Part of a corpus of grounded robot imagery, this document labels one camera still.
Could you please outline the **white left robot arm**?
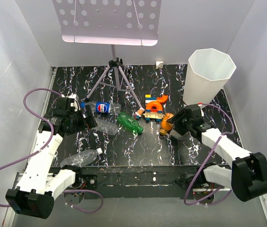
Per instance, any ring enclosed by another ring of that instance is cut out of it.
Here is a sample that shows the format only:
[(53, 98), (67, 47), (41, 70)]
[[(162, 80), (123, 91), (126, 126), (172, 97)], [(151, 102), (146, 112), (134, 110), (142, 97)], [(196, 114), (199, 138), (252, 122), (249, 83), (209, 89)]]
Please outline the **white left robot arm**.
[(97, 126), (91, 107), (83, 115), (76, 94), (59, 96), (56, 106), (41, 120), (34, 151), (26, 169), (14, 189), (6, 193), (6, 200), (20, 215), (46, 219), (54, 201), (67, 188), (79, 189), (83, 184), (77, 164), (62, 165), (59, 173), (47, 180), (53, 158), (65, 136)]

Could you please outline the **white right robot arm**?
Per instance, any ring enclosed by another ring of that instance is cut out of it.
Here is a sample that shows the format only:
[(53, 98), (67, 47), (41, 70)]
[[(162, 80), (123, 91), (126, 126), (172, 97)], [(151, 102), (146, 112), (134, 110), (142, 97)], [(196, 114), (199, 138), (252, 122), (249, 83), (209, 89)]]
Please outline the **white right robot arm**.
[(203, 145), (211, 149), (210, 153), (218, 154), (229, 168), (209, 164), (206, 158), (198, 168), (187, 187), (190, 192), (195, 182), (207, 188), (211, 184), (219, 187), (210, 192), (214, 195), (223, 187), (229, 188), (243, 202), (267, 194), (267, 159), (260, 153), (252, 153), (227, 138), (232, 131), (220, 132), (211, 122), (204, 120), (201, 107), (203, 103), (187, 105), (177, 114), (166, 120), (179, 135), (187, 132)]

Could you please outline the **orange bottle gold cap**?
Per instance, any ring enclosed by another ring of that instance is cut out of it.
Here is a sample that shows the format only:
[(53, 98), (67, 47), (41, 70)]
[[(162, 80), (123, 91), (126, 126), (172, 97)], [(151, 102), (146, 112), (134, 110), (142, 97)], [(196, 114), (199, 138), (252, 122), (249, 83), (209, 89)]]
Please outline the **orange bottle gold cap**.
[(173, 124), (168, 123), (167, 120), (169, 120), (173, 116), (174, 114), (172, 113), (166, 113), (165, 116), (163, 117), (161, 124), (160, 124), (160, 129), (159, 129), (159, 134), (161, 136), (166, 136), (172, 130)]

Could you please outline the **green plastic bottle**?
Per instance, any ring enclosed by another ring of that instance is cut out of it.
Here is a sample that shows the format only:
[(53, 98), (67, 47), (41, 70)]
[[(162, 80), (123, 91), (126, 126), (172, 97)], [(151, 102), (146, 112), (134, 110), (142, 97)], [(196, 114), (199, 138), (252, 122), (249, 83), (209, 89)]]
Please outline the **green plastic bottle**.
[(118, 114), (117, 121), (131, 132), (136, 132), (137, 134), (143, 133), (143, 127), (141, 127), (132, 116), (129, 116), (124, 112)]

